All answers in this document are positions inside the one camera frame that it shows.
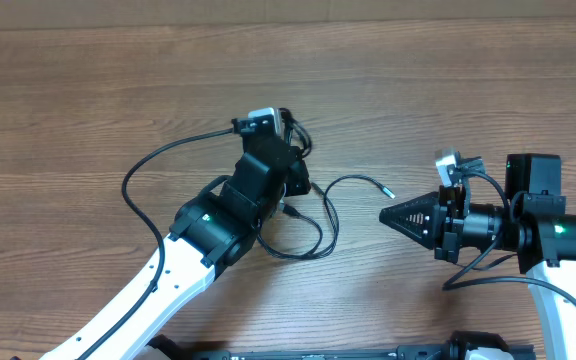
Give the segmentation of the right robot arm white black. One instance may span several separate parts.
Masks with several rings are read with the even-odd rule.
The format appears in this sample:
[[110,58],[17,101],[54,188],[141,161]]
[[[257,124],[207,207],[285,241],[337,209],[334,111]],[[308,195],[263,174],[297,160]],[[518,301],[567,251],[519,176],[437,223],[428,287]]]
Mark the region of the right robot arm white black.
[[480,157],[453,149],[437,153],[442,184],[407,202],[381,210],[382,224],[457,263],[464,248],[481,257],[494,250],[518,260],[516,276],[465,280],[480,258],[443,285],[450,291],[477,284],[520,283],[530,289],[550,359],[576,359],[576,215],[561,192],[562,160],[549,154],[510,154],[505,182],[490,177]]

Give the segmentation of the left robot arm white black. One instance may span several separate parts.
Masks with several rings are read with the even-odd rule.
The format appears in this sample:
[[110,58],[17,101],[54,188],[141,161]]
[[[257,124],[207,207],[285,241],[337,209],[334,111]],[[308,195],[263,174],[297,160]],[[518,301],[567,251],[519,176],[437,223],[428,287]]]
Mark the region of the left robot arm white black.
[[48,359],[133,359],[189,301],[255,243],[284,196],[303,195],[303,152],[277,136],[254,136],[220,193],[203,191],[176,214],[138,274]]

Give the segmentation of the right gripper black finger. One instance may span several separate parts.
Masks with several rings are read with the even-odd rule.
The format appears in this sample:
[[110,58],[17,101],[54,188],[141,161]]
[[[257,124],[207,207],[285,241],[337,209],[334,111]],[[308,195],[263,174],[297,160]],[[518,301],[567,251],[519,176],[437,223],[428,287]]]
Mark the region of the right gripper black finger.
[[430,192],[381,210],[379,221],[385,225],[423,225],[435,214],[439,193]]
[[416,223],[406,219],[399,219],[388,220],[385,224],[426,249],[435,248],[438,227],[432,222]]

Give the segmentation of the thin black cable silver tip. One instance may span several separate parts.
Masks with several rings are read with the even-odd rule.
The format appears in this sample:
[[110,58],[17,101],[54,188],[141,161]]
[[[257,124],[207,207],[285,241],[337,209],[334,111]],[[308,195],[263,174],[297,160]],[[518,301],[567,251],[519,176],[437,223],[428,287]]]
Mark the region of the thin black cable silver tip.
[[318,195],[321,197],[322,203],[323,203],[323,208],[324,208],[324,211],[325,211],[326,216],[327,216],[327,220],[331,226],[331,230],[332,230],[331,242],[326,247],[324,247],[323,249],[320,249],[320,246],[322,245],[322,241],[323,241],[323,228],[322,228],[322,226],[316,220],[312,219],[311,217],[308,217],[308,216],[301,214],[294,207],[291,207],[289,205],[284,205],[282,208],[282,212],[284,214],[287,214],[290,217],[293,217],[293,218],[296,218],[299,220],[306,221],[307,223],[309,223],[310,225],[313,225],[315,227],[315,229],[317,230],[317,232],[319,234],[317,242],[308,251],[306,251],[305,253],[301,253],[301,254],[290,254],[290,253],[285,253],[285,252],[279,251],[279,250],[271,247],[270,244],[263,239],[261,234],[257,235],[257,242],[259,243],[259,245],[270,256],[277,258],[277,259],[282,259],[282,260],[309,261],[309,260],[322,259],[322,258],[325,258],[325,257],[328,257],[329,255],[331,255],[333,253],[333,251],[335,250],[337,243],[338,243],[338,238],[339,238],[339,233],[340,233],[340,219],[339,219],[338,212],[337,212],[332,200],[329,197],[329,192],[334,185],[336,185],[339,182],[342,182],[344,180],[366,181],[368,183],[371,183],[373,186],[375,186],[386,197],[388,197],[392,200],[394,200],[396,198],[396,195],[386,185],[384,185],[380,181],[374,179],[373,177],[363,175],[363,174],[343,175],[343,176],[335,179],[334,181],[332,181],[325,189],[322,189],[315,182],[312,182],[311,186],[318,193]]

